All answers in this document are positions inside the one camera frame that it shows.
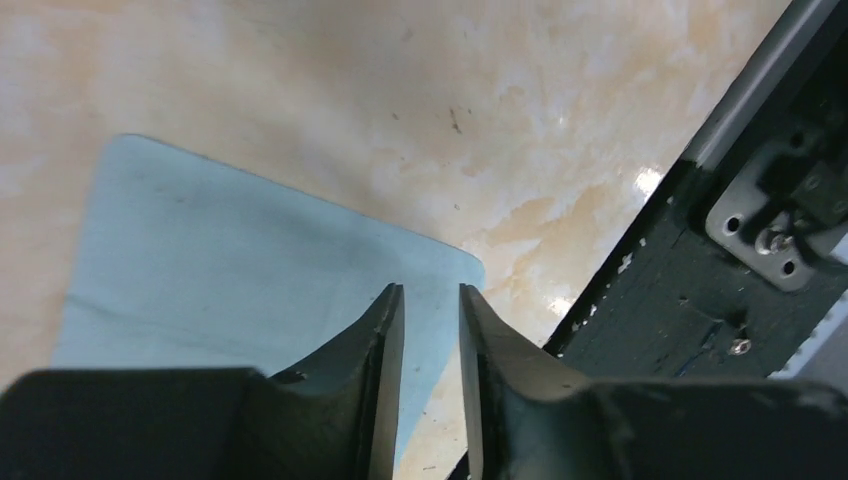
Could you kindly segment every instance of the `beige table surface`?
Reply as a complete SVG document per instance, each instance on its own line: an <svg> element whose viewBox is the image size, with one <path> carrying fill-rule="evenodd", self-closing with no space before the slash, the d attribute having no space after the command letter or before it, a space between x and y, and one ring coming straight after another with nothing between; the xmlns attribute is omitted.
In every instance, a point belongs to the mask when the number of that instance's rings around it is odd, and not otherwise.
<svg viewBox="0 0 848 480"><path fill-rule="evenodd" d="M542 343L787 0L0 0L0 385L140 133L479 257ZM399 466L464 450L456 355Z"/></svg>

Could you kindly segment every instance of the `metal plate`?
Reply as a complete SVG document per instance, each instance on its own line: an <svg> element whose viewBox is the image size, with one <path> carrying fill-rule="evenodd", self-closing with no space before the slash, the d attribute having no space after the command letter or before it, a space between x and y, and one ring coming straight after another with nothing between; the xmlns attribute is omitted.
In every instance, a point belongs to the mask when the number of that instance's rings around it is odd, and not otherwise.
<svg viewBox="0 0 848 480"><path fill-rule="evenodd" d="M802 145L796 146L792 145L789 137L790 135L787 135L785 139L767 141L754 153L748 164L742 168L713 205L705 225L710 238L748 265L751 270L785 292L803 288L815 273L801 260L798 250L791 246L784 252L772 255L760 254L753 245L742 240L739 235L741 228L731 227L732 222L744 225L768 202L768 195L759 189L757 181L773 159L778 156L788 156L804 161L810 153L808 145L816 143L815 134L807 135L807 140ZM775 224L788 226L788 222L788 215L782 214ZM809 243L817 251L826 254L839 243L846 232L848 228L839 227L815 239L809 239Z"/></svg>

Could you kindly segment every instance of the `hole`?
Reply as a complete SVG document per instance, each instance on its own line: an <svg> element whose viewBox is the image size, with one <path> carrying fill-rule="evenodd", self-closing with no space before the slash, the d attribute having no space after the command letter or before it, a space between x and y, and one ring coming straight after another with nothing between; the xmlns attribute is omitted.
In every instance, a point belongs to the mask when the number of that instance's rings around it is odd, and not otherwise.
<svg viewBox="0 0 848 480"><path fill-rule="evenodd" d="M797 132L789 139L789 145L792 148L801 148L804 146L804 132Z"/></svg>
<svg viewBox="0 0 848 480"><path fill-rule="evenodd" d="M789 260L788 262L783 264L783 274L787 277L795 273L795 262Z"/></svg>
<svg viewBox="0 0 848 480"><path fill-rule="evenodd" d="M727 219L727 223L724 224L724 230L727 234L732 235L738 232L741 226L742 221L739 220L739 217L730 217Z"/></svg>

